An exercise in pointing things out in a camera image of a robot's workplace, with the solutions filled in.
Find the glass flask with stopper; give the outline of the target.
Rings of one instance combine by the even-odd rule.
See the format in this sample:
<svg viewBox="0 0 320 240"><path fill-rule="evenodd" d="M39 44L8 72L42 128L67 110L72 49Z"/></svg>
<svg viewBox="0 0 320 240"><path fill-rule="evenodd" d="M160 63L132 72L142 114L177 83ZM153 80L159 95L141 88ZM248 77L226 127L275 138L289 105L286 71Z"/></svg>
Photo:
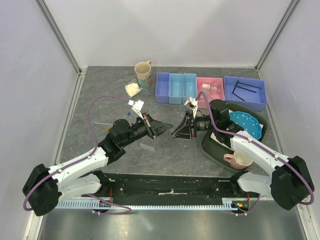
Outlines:
<svg viewBox="0 0 320 240"><path fill-rule="evenodd" d="M219 95L222 93L221 85L217 81L213 81L211 83L203 83L201 87L206 94Z"/></svg>

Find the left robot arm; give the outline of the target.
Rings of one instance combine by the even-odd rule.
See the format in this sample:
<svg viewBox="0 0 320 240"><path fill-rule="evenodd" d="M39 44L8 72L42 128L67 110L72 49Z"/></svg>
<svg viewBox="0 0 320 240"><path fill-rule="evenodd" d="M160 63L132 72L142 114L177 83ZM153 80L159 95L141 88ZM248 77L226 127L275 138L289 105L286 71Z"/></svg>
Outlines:
<svg viewBox="0 0 320 240"><path fill-rule="evenodd" d="M99 169L121 158L126 146L144 137L156 139L172 127L147 113L137 117L134 124L126 119L116 120L106 137L88 152L59 165L46 167L41 163L35 166L22 188L23 209L40 217L58 203L74 197L106 196L110 191L109 181Z"/></svg>

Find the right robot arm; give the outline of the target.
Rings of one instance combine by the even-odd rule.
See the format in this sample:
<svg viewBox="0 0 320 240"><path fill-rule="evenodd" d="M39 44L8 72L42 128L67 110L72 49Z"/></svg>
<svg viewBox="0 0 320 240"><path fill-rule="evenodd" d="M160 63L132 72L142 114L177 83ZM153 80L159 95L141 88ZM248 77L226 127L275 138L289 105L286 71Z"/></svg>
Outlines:
<svg viewBox="0 0 320 240"><path fill-rule="evenodd" d="M220 99L209 103L207 115L197 115L198 103L194 98L187 98L185 106L189 109L171 136L191 140L204 131L204 154L235 172L229 184L233 196L240 197L245 192L265 195L285 210L314 202L315 187L306 162L262 143L268 128L263 117Z"/></svg>

